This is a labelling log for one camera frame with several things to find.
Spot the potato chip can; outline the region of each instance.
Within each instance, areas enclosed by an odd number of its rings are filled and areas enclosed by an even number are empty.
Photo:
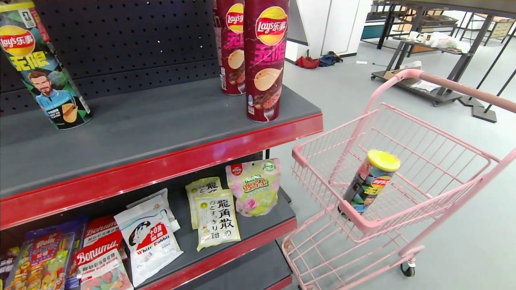
[[[280,114],[289,0],[245,0],[247,117],[270,122]]]
[[[380,195],[401,163],[398,157],[379,150],[369,150],[342,199],[349,202],[359,213],[364,211]]]
[[[212,0],[220,85],[227,95],[246,91],[244,70],[244,0]]]
[[[57,58],[33,2],[0,2],[0,42],[7,59],[56,128],[75,128],[91,119],[91,111]]]

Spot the pink shopping cart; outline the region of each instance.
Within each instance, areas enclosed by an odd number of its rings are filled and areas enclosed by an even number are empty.
[[[511,101],[408,69],[373,93],[361,117],[295,146],[294,175],[322,206],[283,241],[301,289],[350,289],[398,265],[413,276],[424,249],[418,243],[516,158],[516,149],[499,159],[389,104],[372,110],[380,93],[406,77],[516,113]],[[370,149],[398,156],[401,168],[360,215],[342,195]]]

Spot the yellow lid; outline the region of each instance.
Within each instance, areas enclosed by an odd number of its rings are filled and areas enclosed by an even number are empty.
[[[12,1],[9,4],[0,1],[0,12],[14,11],[19,9],[28,9],[34,7],[32,1]]]
[[[388,172],[394,172],[401,166],[401,162],[399,161],[398,157],[392,155],[391,153],[375,149],[370,150],[367,153],[367,159],[374,166]]]

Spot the red shelf edge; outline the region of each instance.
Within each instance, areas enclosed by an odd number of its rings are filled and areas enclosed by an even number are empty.
[[[0,230],[323,131],[322,113],[93,173],[0,200]]]
[[[220,251],[208,258],[203,259],[183,270],[175,272],[173,275],[167,276],[159,281],[156,281],[146,287],[143,290],[170,290],[177,288],[183,284],[186,284],[213,269],[216,269],[232,260],[259,248],[271,241],[280,238],[281,236],[292,232],[297,228],[297,219],[292,218],[285,221],[282,224],[277,225],[265,232],[262,232],[250,239],[241,241],[233,247],[229,247],[223,251]],[[273,285],[269,289],[282,289],[275,288]]]
[[[288,276],[287,278],[281,280],[280,282],[272,285],[267,288],[267,290],[281,290],[289,287],[292,284],[292,276]]]

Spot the candy bag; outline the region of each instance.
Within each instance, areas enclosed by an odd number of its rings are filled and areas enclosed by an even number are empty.
[[[75,253],[83,247],[84,243],[84,232],[86,231],[86,225],[88,223],[88,217],[79,216],[76,217],[75,220],[78,223],[77,234],[75,235],[75,240],[73,242],[73,250],[71,257],[75,256]],[[70,262],[70,267],[68,267],[66,273],[66,279],[64,281],[65,289],[72,289],[79,286],[79,280],[77,278],[77,263],[72,258]]]
[[[168,189],[166,188],[163,188],[162,190],[158,191],[158,192],[155,192],[147,197],[144,197],[138,201],[135,201],[131,204],[128,204],[126,207],[127,209],[129,208],[133,208],[135,207],[136,205],[144,202],[144,201],[148,201],[150,199],[153,199],[154,197],[157,197],[157,196],[161,196],[163,197],[163,200],[165,201],[165,204],[164,206],[166,208],[168,208],[168,211],[167,211],[167,217],[168,217],[168,220],[170,220],[170,225],[172,226],[172,230],[175,232],[177,230],[179,230],[181,227],[179,226],[179,223],[178,223],[178,220],[175,219],[175,216],[174,214],[172,213],[172,211],[170,210],[170,206],[168,204]]]
[[[190,203],[190,217],[192,220],[192,229],[196,230],[199,227],[199,225],[197,223],[195,197],[198,195],[208,194],[211,192],[216,192],[217,190],[221,190],[222,185],[220,184],[220,178],[210,177],[194,181],[185,186],[185,188],[186,193],[188,194],[188,202]]]
[[[14,260],[20,252],[20,247],[14,247],[7,250],[7,253],[0,256],[0,290],[4,290],[9,273],[14,266]]]
[[[105,216],[90,220],[86,227],[83,247],[93,245],[93,243],[99,238],[119,230],[120,229],[118,228],[117,222],[113,216]],[[122,260],[127,260],[127,253],[125,252],[125,246],[123,243],[120,244],[118,252],[120,257],[122,257]]]
[[[131,252],[135,287],[183,253],[170,227],[168,211],[163,197],[156,196],[115,215]]]
[[[7,287],[63,290],[79,227],[77,221],[70,221],[25,233]]]
[[[246,217],[268,214],[278,203],[281,166],[278,158],[226,166],[236,211]]]
[[[199,221],[197,251],[240,240],[233,194],[230,190],[195,196],[195,204]]]
[[[78,250],[74,258],[81,290],[133,290],[118,251],[122,240],[122,233],[114,231]]]

